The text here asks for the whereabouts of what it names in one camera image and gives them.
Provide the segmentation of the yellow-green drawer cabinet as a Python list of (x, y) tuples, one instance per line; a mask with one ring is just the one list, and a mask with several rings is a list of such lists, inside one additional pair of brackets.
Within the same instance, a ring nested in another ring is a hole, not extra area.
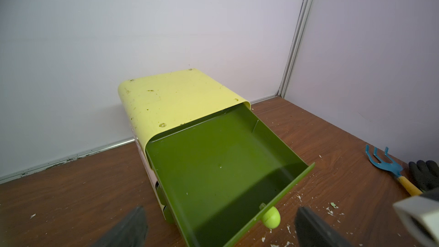
[(160, 133), (238, 104), (244, 104), (251, 110), (247, 100), (197, 69), (128, 80), (118, 87), (118, 93), (156, 203), (171, 215), (147, 157), (146, 144)]

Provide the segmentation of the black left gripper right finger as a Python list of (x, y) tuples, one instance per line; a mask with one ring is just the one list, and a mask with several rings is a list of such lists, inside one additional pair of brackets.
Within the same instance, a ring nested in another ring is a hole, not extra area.
[(299, 207), (295, 218), (298, 243), (301, 247), (352, 247), (311, 208)]

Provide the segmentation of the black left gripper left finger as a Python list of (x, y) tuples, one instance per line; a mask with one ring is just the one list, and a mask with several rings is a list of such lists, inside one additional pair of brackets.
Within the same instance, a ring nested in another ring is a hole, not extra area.
[(92, 247), (143, 247), (149, 226), (143, 206), (130, 211), (114, 225)]

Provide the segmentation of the green top drawer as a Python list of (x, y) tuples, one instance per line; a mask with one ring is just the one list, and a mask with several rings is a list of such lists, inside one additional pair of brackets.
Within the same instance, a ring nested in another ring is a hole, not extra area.
[(189, 247), (230, 247), (311, 170), (246, 105), (167, 130), (146, 144)]

